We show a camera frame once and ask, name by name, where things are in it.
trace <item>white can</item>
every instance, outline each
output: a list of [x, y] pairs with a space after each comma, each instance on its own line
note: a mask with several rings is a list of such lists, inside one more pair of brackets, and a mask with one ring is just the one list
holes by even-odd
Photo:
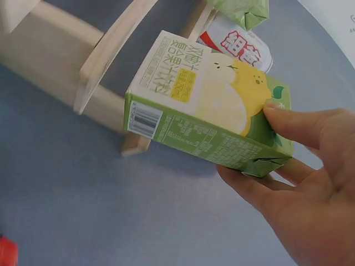
[[267, 73], [272, 67], [273, 59], [268, 46], [252, 31], [247, 32], [219, 12], [206, 25], [197, 42], [237, 58], [260, 71]]

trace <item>gray tabletop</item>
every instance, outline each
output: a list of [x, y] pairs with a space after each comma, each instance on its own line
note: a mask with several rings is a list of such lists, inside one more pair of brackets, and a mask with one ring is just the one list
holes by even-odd
[[[50, 2], [101, 30], [129, 3]], [[159, 31], [179, 32], [193, 5], [160, 0], [103, 84], [122, 94]], [[297, 1], [270, 5], [255, 32], [274, 57], [270, 74], [290, 84], [294, 109], [354, 110], [355, 70], [333, 40]], [[19, 244], [20, 265], [294, 265], [211, 163], [159, 144], [121, 158], [122, 136], [3, 66], [0, 79], [0, 232]], [[300, 145], [295, 156], [321, 165]]]

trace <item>green package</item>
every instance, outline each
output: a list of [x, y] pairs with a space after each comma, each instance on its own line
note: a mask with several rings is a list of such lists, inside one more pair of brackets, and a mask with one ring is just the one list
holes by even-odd
[[207, 0], [245, 30], [269, 18], [268, 0]]
[[289, 87], [204, 45], [161, 32], [125, 97], [124, 130], [256, 177], [292, 157], [262, 108]]

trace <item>white paper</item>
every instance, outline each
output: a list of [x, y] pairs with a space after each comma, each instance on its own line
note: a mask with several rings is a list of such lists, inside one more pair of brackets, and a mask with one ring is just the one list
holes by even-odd
[[324, 27], [355, 68], [355, 0], [298, 0]]

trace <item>wooden stand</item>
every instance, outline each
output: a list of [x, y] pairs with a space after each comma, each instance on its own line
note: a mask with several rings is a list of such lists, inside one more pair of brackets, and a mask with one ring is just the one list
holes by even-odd
[[[124, 99], [99, 85], [112, 61], [158, 0], [133, 0], [103, 34], [39, 0], [0, 0], [0, 62], [46, 93], [117, 132]], [[213, 8], [204, 0], [182, 36], [197, 40]], [[150, 140], [128, 133], [122, 154], [144, 152]]]

